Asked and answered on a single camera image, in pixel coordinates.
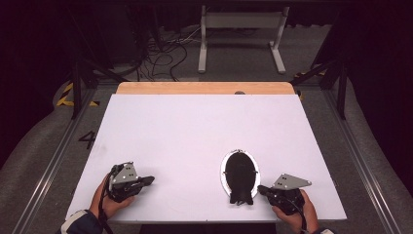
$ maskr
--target human hand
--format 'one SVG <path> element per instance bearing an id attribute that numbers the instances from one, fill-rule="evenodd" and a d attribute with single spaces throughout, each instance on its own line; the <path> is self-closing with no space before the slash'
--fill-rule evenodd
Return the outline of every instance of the human hand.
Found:
<path id="1" fill-rule="evenodd" d="M 100 186 L 97 188 L 96 192 L 94 193 L 94 197 L 92 198 L 91 207 L 89 208 L 89 211 L 91 211 L 94 214 L 94 216 L 96 216 L 97 219 L 99 219 L 100 196 L 102 194 L 104 183 L 107 177 L 108 175 L 103 179 L 103 182 L 100 184 Z M 112 199 L 110 199 L 107 196 L 107 194 L 105 194 L 103 198 L 102 207 L 103 207 L 104 212 L 106 213 L 107 218 L 110 218 L 113 215 L 115 215 L 115 213 L 119 211 L 120 209 L 123 209 L 127 207 L 128 205 L 130 205 L 133 202 L 133 200 L 134 200 L 134 196 L 131 196 L 125 199 L 123 202 L 117 203 L 113 201 Z"/>
<path id="2" fill-rule="evenodd" d="M 307 221 L 307 230 L 310 233 L 313 233 L 317 229 L 319 229 L 319 222 L 317 219 L 316 209 L 313 203 L 310 201 L 310 198 L 307 195 L 306 191 L 302 189 L 300 189 L 300 191 L 301 195 L 303 195 L 305 202 L 303 206 L 303 213 Z M 294 233 L 301 233 L 302 217 L 299 213 L 286 215 L 280 208 L 276 206 L 273 206 L 273 212 L 277 215 L 279 219 L 288 223 Z"/>

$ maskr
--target white table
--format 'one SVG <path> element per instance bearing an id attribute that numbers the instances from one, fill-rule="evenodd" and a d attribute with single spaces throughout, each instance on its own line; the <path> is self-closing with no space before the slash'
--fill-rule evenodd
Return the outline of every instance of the white table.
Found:
<path id="1" fill-rule="evenodd" d="M 112 221 L 274 222 L 264 196 L 229 203 L 220 166 L 234 149 L 255 158 L 263 185 L 281 173 L 305 178 L 319 219 L 346 218 L 299 97 L 249 94 L 113 95 L 67 215 L 89 207 L 113 165 L 134 161 L 156 179 Z"/>

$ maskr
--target metal frame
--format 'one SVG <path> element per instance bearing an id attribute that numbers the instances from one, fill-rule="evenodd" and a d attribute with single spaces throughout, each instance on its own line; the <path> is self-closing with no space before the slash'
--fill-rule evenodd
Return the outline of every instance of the metal frame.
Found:
<path id="1" fill-rule="evenodd" d="M 91 102 L 94 96 L 95 90 L 86 90 L 85 97 L 83 98 L 83 106 L 87 106 Z M 23 234 L 27 233 L 28 228 L 33 222 L 34 217 L 39 211 L 40 206 L 43 203 L 43 200 L 46 197 L 46 194 L 49 191 L 50 186 L 52 185 L 53 180 L 57 174 L 60 164 L 63 161 L 64 154 L 67 147 L 69 146 L 70 140 L 73 138 L 73 135 L 78 127 L 82 116 L 85 114 L 87 108 L 80 108 L 79 116 L 75 119 L 72 119 L 67 126 L 66 131 L 64 132 L 63 138 L 61 139 L 51 162 L 49 163 L 47 169 L 43 173 L 42 177 L 36 184 L 36 188 L 28 201 L 23 213 L 20 216 L 18 223 L 13 230 L 13 234 Z"/>
<path id="2" fill-rule="evenodd" d="M 367 162 L 364 160 L 364 156 L 362 155 L 361 150 L 358 148 L 355 137 L 349 125 L 347 124 L 346 120 L 341 118 L 341 114 L 335 108 L 337 101 L 335 100 L 334 95 L 331 91 L 322 92 L 324 94 L 326 102 L 329 105 L 329 108 L 334 113 L 334 117 L 337 120 L 338 125 L 340 126 L 343 136 L 346 139 L 352 160 L 355 163 L 355 166 L 358 170 L 362 182 L 364 183 L 364 187 L 371 199 L 371 202 L 376 209 L 377 215 L 379 216 L 384 228 L 386 229 L 386 233 L 401 233 L 400 228 L 398 227 L 397 222 L 395 221 L 395 218 L 386 202 L 380 184 L 374 176 L 373 172 L 371 172 Z"/>
<path id="3" fill-rule="evenodd" d="M 288 17 L 289 7 L 284 7 L 282 12 L 275 13 L 207 13 L 203 6 L 201 16 L 201 49 L 198 72 L 207 71 L 207 28 L 275 28 L 277 36 L 270 41 L 270 49 L 274 57 L 279 74 L 285 73 L 285 67 L 279 51 L 282 32 Z"/>

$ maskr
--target metal bracket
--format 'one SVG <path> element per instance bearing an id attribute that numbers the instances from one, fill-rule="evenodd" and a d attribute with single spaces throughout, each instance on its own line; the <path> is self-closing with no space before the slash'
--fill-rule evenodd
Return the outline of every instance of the metal bracket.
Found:
<path id="1" fill-rule="evenodd" d="M 289 174 L 282 174 L 273 184 L 273 188 L 280 190 L 291 190 L 295 188 L 310 186 L 312 183 L 306 179 L 302 179 Z"/>
<path id="2" fill-rule="evenodd" d="M 112 179 L 111 184 L 125 183 L 136 181 L 138 176 L 134 169 L 133 162 L 127 162 L 124 167 L 118 172 L 118 174 Z"/>

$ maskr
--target black wall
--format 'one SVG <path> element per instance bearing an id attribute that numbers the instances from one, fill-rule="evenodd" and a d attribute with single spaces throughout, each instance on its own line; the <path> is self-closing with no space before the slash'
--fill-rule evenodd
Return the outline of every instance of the black wall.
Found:
<path id="1" fill-rule="evenodd" d="M 362 13 L 368 31 L 349 76 L 374 136 L 413 194 L 413 17 L 397 1 Z"/>
<path id="2" fill-rule="evenodd" d="M 51 5 L 45 1 L 3 3 L 0 8 L 0 168 L 21 138 L 53 111 L 53 97 L 69 72 Z"/>

